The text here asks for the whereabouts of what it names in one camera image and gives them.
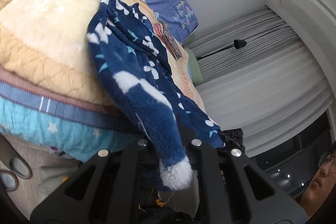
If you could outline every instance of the metal bolt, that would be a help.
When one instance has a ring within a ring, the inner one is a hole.
[[[140,139],[140,140],[138,140],[138,145],[146,146],[146,145],[148,145],[148,141],[146,139]]]
[[[109,154],[109,151],[107,149],[102,149],[98,151],[99,157],[106,157]]]
[[[231,155],[234,157],[240,157],[242,155],[242,152],[238,148],[235,148],[231,150]]]
[[[191,144],[194,145],[194,146],[201,146],[202,141],[199,140],[199,139],[193,139],[193,140],[191,141]]]

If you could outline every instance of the black bracket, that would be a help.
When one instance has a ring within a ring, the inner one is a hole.
[[[191,166],[198,171],[202,224],[303,224],[304,210],[282,191],[236,143],[215,150],[180,125]],[[31,214],[33,224],[137,223],[142,170],[158,159],[146,139],[122,153],[100,150]],[[221,171],[224,173],[224,186]]]

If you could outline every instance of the white star print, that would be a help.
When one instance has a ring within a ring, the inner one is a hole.
[[[93,134],[96,136],[96,138],[98,139],[99,136],[101,136],[101,133],[99,132],[99,129],[94,129]]]
[[[138,15],[138,13],[135,12],[135,9],[134,9],[134,8],[133,8],[133,14],[134,14],[134,17],[135,17],[136,19],[139,19],[139,15]]]
[[[57,123],[51,123],[49,122],[49,127],[47,128],[51,133],[58,132],[57,130]]]
[[[213,127],[215,124],[212,122],[212,121],[210,121],[210,120],[205,120],[205,123],[208,125],[208,126],[210,126],[210,127]]]

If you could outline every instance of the floor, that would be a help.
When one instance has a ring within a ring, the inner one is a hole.
[[[19,187],[14,192],[9,192],[9,197],[14,204],[23,213],[26,218],[30,218],[31,212],[38,205],[37,204],[37,185],[41,183],[39,175],[40,166],[77,166],[77,160],[67,160],[61,157],[50,154],[47,151],[36,149],[37,146],[27,143],[20,138],[13,136],[6,136],[13,148],[30,166],[33,177],[30,180],[24,180],[18,177]],[[0,169],[7,168],[0,161]]]
[[[26,218],[30,218],[31,212],[38,205],[37,185],[41,183],[39,167],[41,166],[77,166],[77,160],[67,160],[50,154],[47,147],[37,146],[27,143],[21,138],[14,136],[5,137],[11,143],[18,154],[31,167],[33,177],[30,180],[24,180],[18,177],[19,187],[14,192],[9,192],[9,197],[14,204],[23,213]],[[0,169],[7,168],[0,161]],[[175,192],[160,193],[163,202],[177,212],[184,212],[194,217],[199,204],[198,181],[194,173],[194,182],[189,189]]]

